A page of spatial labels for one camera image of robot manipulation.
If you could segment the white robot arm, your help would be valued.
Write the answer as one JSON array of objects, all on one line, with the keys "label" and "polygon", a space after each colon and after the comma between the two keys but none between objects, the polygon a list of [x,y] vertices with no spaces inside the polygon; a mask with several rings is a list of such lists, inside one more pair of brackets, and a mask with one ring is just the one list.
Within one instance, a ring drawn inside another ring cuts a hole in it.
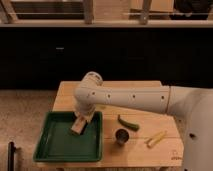
[{"label": "white robot arm", "polygon": [[74,90],[74,98],[76,113],[88,121],[96,104],[184,118],[181,171],[213,171],[213,88],[105,87],[97,72],[88,72]]}]

